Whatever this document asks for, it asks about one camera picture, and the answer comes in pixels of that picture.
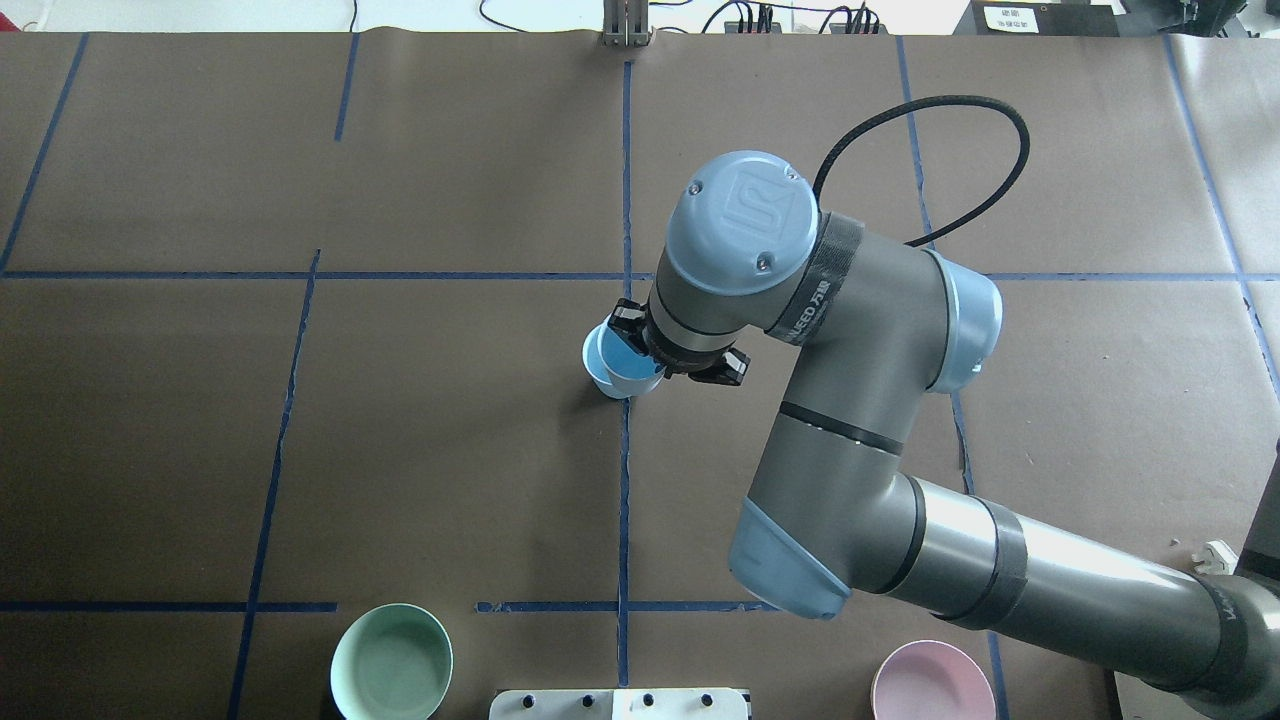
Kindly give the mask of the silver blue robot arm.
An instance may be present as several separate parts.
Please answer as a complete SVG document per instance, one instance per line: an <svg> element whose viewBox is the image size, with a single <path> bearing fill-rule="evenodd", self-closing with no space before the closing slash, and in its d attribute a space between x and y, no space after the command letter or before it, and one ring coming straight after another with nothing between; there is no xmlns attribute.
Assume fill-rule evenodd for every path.
<svg viewBox="0 0 1280 720"><path fill-rule="evenodd" d="M742 382L755 327L800 354L728 565L759 600L832 619L861 591L1134 676L1212 719L1277 716L1277 475L1234 573L1193 577L900 469L922 400L973 380L997 287L822 211L785 159L731 151L678 196L648 299L607 325L652 374Z"/></svg>

